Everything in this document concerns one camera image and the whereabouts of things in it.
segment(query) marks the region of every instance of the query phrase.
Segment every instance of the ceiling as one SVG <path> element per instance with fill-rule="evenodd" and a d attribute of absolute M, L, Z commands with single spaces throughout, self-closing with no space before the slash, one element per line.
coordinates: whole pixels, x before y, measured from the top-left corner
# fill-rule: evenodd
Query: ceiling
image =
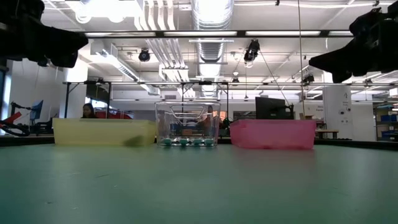
<path fill-rule="evenodd" d="M 108 18 L 92 18 L 87 24 L 79 24 L 75 20 L 75 13 L 68 9 L 61 0 L 52 2 L 44 1 L 46 10 L 42 16 L 42 22 L 48 26 L 54 26 L 66 30 L 74 31 L 116 31 L 116 30 L 135 30 L 134 18 L 127 17 L 120 23 L 113 23 Z M 286 4 L 297 4 L 297 1 L 281 1 Z M 342 0 L 307 0 L 300 1 L 302 7 L 299 9 L 294 6 L 242 6 L 251 3 L 270 3 L 275 1 L 247 1 L 235 0 L 233 9 L 232 30 L 299 30 L 301 29 L 341 29 L 348 30 L 348 26 L 360 15 L 369 12 L 373 7 L 349 7 L 337 9 L 308 8 L 307 5 L 331 6 L 347 4 L 366 4 L 374 1 L 342 1 Z M 190 7 L 190 1 L 174 0 L 174 21 L 178 30 L 192 30 L 192 11 L 186 10 Z M 382 10 L 387 11 L 387 6 L 382 5 Z M 252 68 L 244 66 L 241 58 L 245 48 L 250 43 L 250 39 L 235 38 L 233 43 L 228 43 L 225 49 L 224 62 L 221 68 L 220 80 L 231 81 L 234 77 L 233 72 L 238 72 L 240 82 L 263 82 L 264 80 L 273 81 L 272 75 L 278 82 L 292 82 L 294 78 L 301 77 L 299 71 L 308 65 L 308 60 L 325 52 L 339 49 L 345 46 L 350 37 L 345 38 L 262 38 L 259 39 L 261 53 L 254 61 Z M 152 56 L 149 62 L 140 62 L 138 55 L 141 48 L 148 47 L 143 39 L 106 39 L 106 43 L 112 43 L 119 49 L 119 58 L 139 72 L 145 81 L 162 81 L 159 77 L 159 62 Z M 189 43 L 188 39 L 179 39 L 183 59 L 189 67 L 189 77 L 197 78 L 198 61 L 195 52 L 195 44 Z M 130 81 L 119 70 L 112 65 L 103 63 L 97 55 L 84 55 L 90 62 L 89 76 L 103 77 L 110 81 Z M 315 81 L 321 82 L 323 73 L 316 68 L 307 68 L 304 74 L 314 74 Z M 363 81 L 364 77 L 352 78 L 350 81 Z M 398 73 L 392 73 L 377 82 L 394 82 L 398 80 Z M 140 86 L 119 86 L 121 90 L 142 90 Z M 277 86 L 260 86 L 260 89 L 277 89 Z M 287 86 L 285 89 L 297 89 L 299 87 Z"/>

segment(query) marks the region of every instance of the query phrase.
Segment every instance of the desk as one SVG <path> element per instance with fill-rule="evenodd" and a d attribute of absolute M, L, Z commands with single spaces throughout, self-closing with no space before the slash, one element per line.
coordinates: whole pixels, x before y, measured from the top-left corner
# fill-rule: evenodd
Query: desk
<path fill-rule="evenodd" d="M 396 224 L 397 156 L 336 146 L 2 147 L 0 223 Z"/>
<path fill-rule="evenodd" d="M 315 130 L 315 132 L 319 134 L 319 139 L 323 139 L 323 134 L 325 134 L 325 133 L 332 133 L 333 139 L 337 139 L 338 130 L 317 129 L 317 130 Z"/>

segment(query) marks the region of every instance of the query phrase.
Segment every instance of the ceiling duct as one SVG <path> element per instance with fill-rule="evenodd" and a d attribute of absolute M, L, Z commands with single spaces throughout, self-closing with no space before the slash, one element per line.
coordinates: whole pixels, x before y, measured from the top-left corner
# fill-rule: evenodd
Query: ceiling duct
<path fill-rule="evenodd" d="M 195 30 L 228 30 L 231 27 L 234 0 L 191 0 Z M 221 71 L 226 43 L 197 43 L 200 75 L 205 80 L 215 81 Z"/>

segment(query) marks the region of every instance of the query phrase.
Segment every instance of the white pillar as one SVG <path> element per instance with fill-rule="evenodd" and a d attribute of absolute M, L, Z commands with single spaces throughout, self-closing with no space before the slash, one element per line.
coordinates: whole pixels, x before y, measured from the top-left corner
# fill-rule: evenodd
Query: white pillar
<path fill-rule="evenodd" d="M 324 87 L 323 105 L 327 128 L 338 130 L 338 138 L 353 139 L 351 88 L 349 86 Z"/>
<path fill-rule="evenodd" d="M 88 77 L 88 65 L 82 60 L 78 59 L 74 68 L 64 68 L 65 81 L 66 82 L 84 82 Z M 72 90 L 75 87 L 74 84 L 70 85 Z M 67 118 L 81 118 L 83 116 L 83 105 L 85 104 L 86 98 L 86 85 L 78 85 L 69 94 L 68 100 L 68 114 Z M 64 118 L 65 115 L 65 102 L 67 94 L 67 86 L 63 87 L 64 94 L 61 95 L 60 105 L 60 118 Z"/>

